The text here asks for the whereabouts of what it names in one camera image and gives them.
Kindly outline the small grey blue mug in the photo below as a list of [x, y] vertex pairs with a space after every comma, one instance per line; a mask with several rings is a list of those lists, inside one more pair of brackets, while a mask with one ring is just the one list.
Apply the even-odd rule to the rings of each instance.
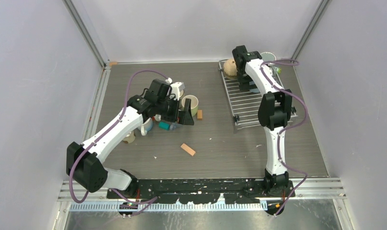
[[180, 128], [182, 126], [183, 125], [178, 124], [178, 123], [171, 123], [170, 126], [169, 126], [169, 130], [175, 130], [175, 129]]

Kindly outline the white fluted bowl cup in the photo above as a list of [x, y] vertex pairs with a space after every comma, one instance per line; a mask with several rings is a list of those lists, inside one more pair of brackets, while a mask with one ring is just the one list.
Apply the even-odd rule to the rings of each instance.
[[184, 95], [184, 90], [181, 90], [180, 93], [179, 93], [179, 99], [182, 99], [183, 95]]

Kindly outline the light green mug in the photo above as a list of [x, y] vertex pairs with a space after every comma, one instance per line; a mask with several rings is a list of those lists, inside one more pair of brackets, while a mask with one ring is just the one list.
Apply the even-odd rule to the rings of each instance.
[[181, 99], [181, 109], [185, 108], [186, 100], [190, 100], [190, 110], [192, 116], [195, 116], [198, 112], [199, 100], [194, 95], [186, 95]]

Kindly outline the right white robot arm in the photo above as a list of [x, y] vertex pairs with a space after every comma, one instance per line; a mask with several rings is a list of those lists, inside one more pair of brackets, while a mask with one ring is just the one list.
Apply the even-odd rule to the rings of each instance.
[[239, 88], [257, 88], [262, 94], [258, 121], [267, 140], [267, 165], [262, 189], [269, 196], [277, 196], [289, 186], [289, 173], [285, 164], [285, 128], [291, 119], [292, 97], [274, 79], [268, 61], [257, 51], [249, 52], [245, 45], [232, 50], [237, 69]]

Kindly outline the blue white gradient mug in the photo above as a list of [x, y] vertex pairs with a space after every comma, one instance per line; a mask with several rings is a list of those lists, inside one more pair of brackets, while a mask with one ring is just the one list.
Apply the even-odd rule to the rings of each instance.
[[148, 132], [152, 129], [153, 127], [153, 120], [152, 118], [148, 118], [142, 125], [138, 127], [138, 130], [140, 131], [140, 134], [142, 136], [146, 136]]

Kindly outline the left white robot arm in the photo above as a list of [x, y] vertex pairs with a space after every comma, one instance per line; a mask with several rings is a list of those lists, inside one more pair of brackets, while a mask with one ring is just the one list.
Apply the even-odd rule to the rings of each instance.
[[149, 88], [127, 101], [119, 114], [98, 133], [81, 144], [67, 147], [66, 173], [89, 193], [100, 188], [114, 188], [125, 198], [136, 195], [133, 176], [125, 170], [112, 170], [103, 166], [111, 151], [132, 131], [141, 129], [150, 118], [159, 115], [162, 120], [181, 125], [194, 125], [190, 100], [180, 110], [183, 82], [154, 79]]

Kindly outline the beige brown cup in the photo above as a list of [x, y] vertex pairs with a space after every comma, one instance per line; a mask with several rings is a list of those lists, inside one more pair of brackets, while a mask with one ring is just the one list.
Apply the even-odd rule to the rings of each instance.
[[132, 142], [134, 142], [136, 136], [135, 136], [135, 132], [134, 131], [131, 131], [130, 133], [128, 133], [124, 138], [123, 138], [123, 142], [126, 143], [126, 144], [130, 144]]

